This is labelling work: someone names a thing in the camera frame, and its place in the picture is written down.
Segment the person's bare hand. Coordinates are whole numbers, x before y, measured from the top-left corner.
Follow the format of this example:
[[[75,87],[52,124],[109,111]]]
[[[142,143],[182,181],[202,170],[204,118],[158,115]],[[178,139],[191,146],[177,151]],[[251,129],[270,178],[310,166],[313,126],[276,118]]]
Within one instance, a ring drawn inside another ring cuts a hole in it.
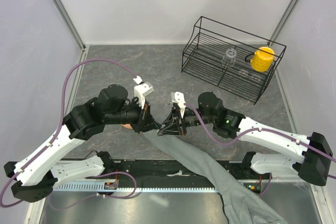
[[[130,124],[122,124],[121,126],[124,127],[124,128],[126,128],[126,129],[130,129],[130,130],[133,129]]]

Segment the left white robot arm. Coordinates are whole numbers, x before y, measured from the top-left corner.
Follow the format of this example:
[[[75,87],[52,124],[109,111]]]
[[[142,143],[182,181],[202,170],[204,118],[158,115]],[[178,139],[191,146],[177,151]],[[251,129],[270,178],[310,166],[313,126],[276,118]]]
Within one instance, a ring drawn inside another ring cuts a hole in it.
[[[141,83],[134,87],[134,98],[129,100],[126,88],[112,84],[97,97],[75,106],[61,120],[61,127],[32,154],[20,162],[4,165],[14,198],[37,202],[54,188],[77,179],[99,175],[111,178],[116,165],[107,151],[79,162],[58,162],[77,146],[102,133],[106,125],[128,124],[136,133],[159,129],[160,124],[151,115],[150,104],[145,99],[153,90],[150,83]]]

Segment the yellow mug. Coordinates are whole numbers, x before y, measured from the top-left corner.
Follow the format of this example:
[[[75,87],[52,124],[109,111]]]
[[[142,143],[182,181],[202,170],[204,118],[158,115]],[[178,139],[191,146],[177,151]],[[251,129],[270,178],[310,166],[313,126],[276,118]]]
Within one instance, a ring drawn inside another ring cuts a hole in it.
[[[255,52],[248,54],[245,61],[258,72],[265,72],[271,66],[275,58],[275,52],[267,46],[259,47]]]

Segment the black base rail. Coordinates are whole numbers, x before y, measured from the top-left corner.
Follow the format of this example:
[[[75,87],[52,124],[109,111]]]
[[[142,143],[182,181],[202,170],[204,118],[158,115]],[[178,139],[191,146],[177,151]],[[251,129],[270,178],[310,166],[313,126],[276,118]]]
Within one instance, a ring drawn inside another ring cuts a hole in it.
[[[269,179],[269,174],[259,175],[251,168],[242,165],[241,162],[230,161],[216,161],[216,164],[220,165],[225,171],[230,173],[236,180],[245,180],[248,184],[248,188],[251,188],[254,192],[260,192],[261,183]],[[199,175],[173,160],[115,160],[113,169],[103,172],[104,177],[100,177],[100,180],[106,182],[113,182],[118,184],[119,180],[126,179],[133,180],[124,174],[118,174],[117,172],[125,172],[132,175],[136,181],[147,178],[168,178],[168,177],[191,177],[191,178],[204,178],[208,180],[204,175]]]

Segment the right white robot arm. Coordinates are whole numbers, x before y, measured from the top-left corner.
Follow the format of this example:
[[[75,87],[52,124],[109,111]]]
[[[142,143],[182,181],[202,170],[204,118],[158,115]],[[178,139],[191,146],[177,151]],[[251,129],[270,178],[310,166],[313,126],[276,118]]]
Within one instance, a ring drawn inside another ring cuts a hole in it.
[[[278,130],[259,123],[241,113],[224,107],[223,101],[213,92],[203,92],[198,96],[198,108],[187,104],[184,95],[173,92],[172,110],[159,129],[158,135],[186,135],[187,128],[201,125],[207,135],[212,124],[213,132],[229,142],[214,142],[230,146],[237,141],[245,141],[264,146],[274,154],[246,153],[240,166],[241,174],[248,179],[257,174],[298,176],[316,185],[325,186],[331,163],[335,162],[332,150],[324,135],[313,132],[310,136]]]

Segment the clear glass cup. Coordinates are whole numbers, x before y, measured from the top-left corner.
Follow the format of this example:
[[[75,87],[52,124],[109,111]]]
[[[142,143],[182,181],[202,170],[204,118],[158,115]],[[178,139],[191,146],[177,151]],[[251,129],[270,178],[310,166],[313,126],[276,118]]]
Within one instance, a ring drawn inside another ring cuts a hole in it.
[[[222,65],[224,67],[233,67],[236,61],[237,52],[234,48],[226,50],[224,57],[222,58]]]

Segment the grey sleeved forearm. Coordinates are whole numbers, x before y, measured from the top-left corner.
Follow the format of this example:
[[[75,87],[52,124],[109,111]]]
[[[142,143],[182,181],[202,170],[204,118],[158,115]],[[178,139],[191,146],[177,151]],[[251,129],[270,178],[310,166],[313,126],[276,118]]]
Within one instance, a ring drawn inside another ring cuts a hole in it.
[[[141,135],[190,171],[206,177],[221,195],[229,223],[287,223],[207,153],[175,136],[158,136],[156,131]]]

